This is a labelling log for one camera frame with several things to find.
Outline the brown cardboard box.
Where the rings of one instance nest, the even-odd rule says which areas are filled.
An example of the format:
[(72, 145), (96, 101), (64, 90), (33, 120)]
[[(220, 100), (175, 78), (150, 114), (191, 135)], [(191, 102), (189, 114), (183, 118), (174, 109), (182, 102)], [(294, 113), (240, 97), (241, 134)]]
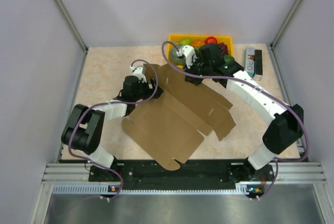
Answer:
[(205, 84), (195, 86), (168, 64), (147, 67), (158, 74), (162, 95), (139, 104), (122, 121), (122, 130), (164, 169), (178, 170), (215, 132), (223, 140), (236, 126), (224, 96)]

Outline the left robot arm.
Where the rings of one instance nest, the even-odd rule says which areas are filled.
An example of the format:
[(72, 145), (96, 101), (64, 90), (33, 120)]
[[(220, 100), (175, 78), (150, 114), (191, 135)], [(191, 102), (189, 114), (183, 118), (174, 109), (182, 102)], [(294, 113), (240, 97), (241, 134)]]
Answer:
[(73, 108), (61, 135), (61, 142), (88, 156), (88, 160), (100, 167), (106, 180), (118, 176), (116, 159), (101, 145), (103, 125), (106, 121), (128, 116), (136, 104), (157, 99), (163, 93), (154, 78), (130, 75), (125, 77), (123, 89), (113, 100), (92, 106), (77, 104)]

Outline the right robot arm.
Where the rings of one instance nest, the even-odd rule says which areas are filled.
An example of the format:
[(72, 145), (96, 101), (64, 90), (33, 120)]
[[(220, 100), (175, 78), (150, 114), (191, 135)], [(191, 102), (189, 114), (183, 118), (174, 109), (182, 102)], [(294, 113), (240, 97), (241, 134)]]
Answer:
[(235, 60), (226, 61), (217, 44), (205, 44), (198, 49), (184, 45), (177, 51), (177, 57), (185, 60), (187, 82), (199, 85), (208, 78), (220, 83), (242, 98), (267, 124), (263, 142), (244, 162), (243, 172), (248, 179), (261, 176), (264, 166), (303, 136), (303, 109), (268, 93), (242, 65)]

